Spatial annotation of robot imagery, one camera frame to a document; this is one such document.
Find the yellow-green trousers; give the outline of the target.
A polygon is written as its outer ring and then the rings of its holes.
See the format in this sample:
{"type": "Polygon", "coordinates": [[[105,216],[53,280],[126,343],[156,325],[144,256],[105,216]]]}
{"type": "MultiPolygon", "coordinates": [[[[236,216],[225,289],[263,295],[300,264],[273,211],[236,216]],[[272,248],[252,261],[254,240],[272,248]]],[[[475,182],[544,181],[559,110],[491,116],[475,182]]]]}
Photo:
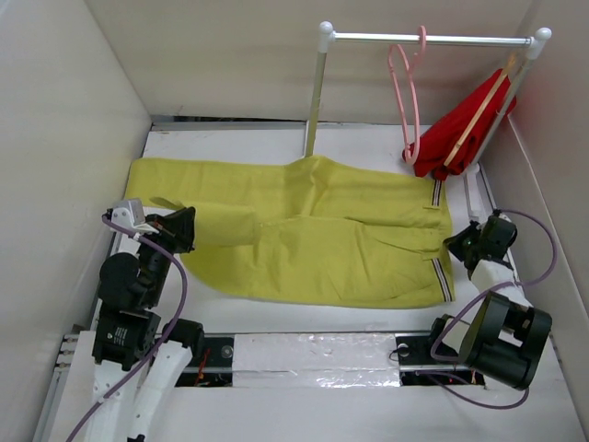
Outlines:
{"type": "Polygon", "coordinates": [[[346,308],[428,308],[455,297],[437,180],[322,156],[286,165],[142,158],[126,189],[196,211],[185,268],[243,298],[346,308]]]}

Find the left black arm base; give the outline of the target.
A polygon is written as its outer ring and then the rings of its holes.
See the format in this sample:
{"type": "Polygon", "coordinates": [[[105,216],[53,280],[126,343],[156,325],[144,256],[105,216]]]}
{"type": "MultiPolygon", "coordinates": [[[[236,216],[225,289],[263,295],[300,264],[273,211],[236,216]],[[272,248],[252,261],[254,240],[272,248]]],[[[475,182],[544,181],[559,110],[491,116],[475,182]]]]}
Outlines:
{"type": "Polygon", "coordinates": [[[232,334],[206,334],[202,353],[183,369],[176,387],[231,387],[234,345],[235,336],[232,334]]]}

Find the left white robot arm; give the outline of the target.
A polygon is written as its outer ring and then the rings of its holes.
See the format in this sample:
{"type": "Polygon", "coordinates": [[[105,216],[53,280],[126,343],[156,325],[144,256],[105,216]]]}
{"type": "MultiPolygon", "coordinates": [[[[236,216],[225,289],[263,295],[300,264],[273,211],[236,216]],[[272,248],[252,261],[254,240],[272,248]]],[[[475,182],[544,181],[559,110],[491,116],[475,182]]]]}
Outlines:
{"type": "Polygon", "coordinates": [[[176,312],[166,324],[153,309],[178,255],[193,251],[196,211],[145,215],[139,200],[110,209],[104,223],[136,240],[100,268],[93,405],[83,420],[87,441],[145,441],[182,370],[204,357],[204,330],[176,312]]]}

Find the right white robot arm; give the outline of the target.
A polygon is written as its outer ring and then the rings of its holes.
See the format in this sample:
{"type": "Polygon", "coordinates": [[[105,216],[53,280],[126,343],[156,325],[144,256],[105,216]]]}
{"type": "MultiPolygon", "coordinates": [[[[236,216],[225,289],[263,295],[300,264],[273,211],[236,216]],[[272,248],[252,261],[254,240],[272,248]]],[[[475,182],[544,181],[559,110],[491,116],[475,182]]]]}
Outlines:
{"type": "Polygon", "coordinates": [[[444,316],[436,320],[435,325],[441,329],[425,340],[427,355],[435,362],[467,366],[515,390],[527,390],[550,335],[552,318],[542,309],[513,301],[506,291],[514,289],[521,294],[525,287],[547,279],[557,260],[554,238],[531,215],[495,209],[484,223],[470,222],[464,230],[447,238],[444,245],[462,262],[479,294],[453,318],[444,316]],[[518,234],[517,226],[506,215],[523,216],[548,236],[552,252],[550,265],[532,281],[519,281],[514,267],[505,260],[518,234]],[[479,310],[459,345],[451,331],[474,307],[479,310]]]}

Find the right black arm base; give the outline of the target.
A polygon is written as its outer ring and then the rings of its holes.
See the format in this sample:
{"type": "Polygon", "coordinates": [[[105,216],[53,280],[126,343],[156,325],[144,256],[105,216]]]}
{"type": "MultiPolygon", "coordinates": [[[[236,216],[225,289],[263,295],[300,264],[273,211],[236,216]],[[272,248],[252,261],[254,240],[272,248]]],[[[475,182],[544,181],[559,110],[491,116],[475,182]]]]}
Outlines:
{"type": "Polygon", "coordinates": [[[485,378],[472,369],[452,366],[446,360],[431,357],[431,347],[445,326],[438,318],[429,331],[396,332],[395,348],[389,360],[398,363],[400,383],[408,386],[480,386],[485,387],[485,378]]]}

